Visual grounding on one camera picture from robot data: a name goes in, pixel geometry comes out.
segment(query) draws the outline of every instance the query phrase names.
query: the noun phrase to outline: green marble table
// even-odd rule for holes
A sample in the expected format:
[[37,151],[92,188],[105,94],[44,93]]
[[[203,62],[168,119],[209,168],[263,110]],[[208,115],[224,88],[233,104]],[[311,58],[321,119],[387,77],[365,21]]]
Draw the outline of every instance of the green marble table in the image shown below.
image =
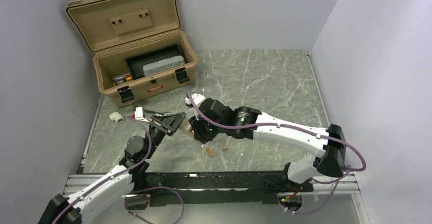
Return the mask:
[[[288,50],[202,50],[197,82],[193,85],[138,102],[137,106],[155,111],[193,110],[184,105],[185,92],[200,93],[218,99],[231,108],[250,106],[277,118],[298,124],[327,127],[327,120],[305,51]],[[102,105],[90,141],[84,173],[106,173],[124,155],[127,140],[145,136],[131,121],[116,124],[108,115],[118,111],[131,115],[133,106],[117,108],[107,97]],[[219,139],[226,141],[222,151]],[[149,172],[188,171],[264,171],[281,170],[306,152],[271,141],[233,139],[218,135],[205,148],[178,131],[165,137],[148,160]]]

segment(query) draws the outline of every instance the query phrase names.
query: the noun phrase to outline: gray plastic box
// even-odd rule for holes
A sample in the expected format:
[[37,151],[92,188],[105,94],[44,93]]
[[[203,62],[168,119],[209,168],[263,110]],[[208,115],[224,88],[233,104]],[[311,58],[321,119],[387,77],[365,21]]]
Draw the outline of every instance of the gray plastic box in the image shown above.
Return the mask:
[[148,65],[143,66],[144,76],[149,76],[162,72],[164,70],[169,70],[177,66],[184,65],[183,56],[175,56],[169,59],[157,61]]

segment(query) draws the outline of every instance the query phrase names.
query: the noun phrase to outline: open toolbox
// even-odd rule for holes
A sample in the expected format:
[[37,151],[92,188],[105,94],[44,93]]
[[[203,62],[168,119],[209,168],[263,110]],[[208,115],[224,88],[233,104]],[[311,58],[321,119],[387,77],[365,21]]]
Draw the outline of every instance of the open toolbox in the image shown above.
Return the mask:
[[[99,91],[118,107],[196,81],[198,58],[179,30],[176,0],[77,0],[66,13],[95,53]],[[133,79],[113,82],[123,74]]]

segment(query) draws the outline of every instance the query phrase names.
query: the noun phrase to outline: logo on toolbox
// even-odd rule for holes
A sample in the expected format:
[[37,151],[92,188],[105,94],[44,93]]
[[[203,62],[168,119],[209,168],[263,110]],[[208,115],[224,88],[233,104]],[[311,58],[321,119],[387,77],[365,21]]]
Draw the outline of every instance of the logo on toolbox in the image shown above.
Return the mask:
[[159,90],[159,89],[161,89],[161,88],[163,88],[163,87],[164,87],[164,85],[158,85],[158,86],[156,86],[156,87],[150,88],[150,89],[147,90],[147,91],[150,93],[150,92],[153,92],[153,91],[155,91],[155,90]]

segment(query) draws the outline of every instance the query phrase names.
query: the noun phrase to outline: tan toolbox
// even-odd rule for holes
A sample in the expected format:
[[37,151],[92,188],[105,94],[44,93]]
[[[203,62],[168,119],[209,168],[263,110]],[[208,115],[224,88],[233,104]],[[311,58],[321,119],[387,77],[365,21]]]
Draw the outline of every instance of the tan toolbox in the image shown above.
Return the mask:
[[[99,91],[118,107],[189,85],[197,79],[198,58],[184,32],[176,0],[73,1],[66,13],[95,53]],[[178,45],[184,65],[115,86],[112,78],[128,73],[126,58]]]

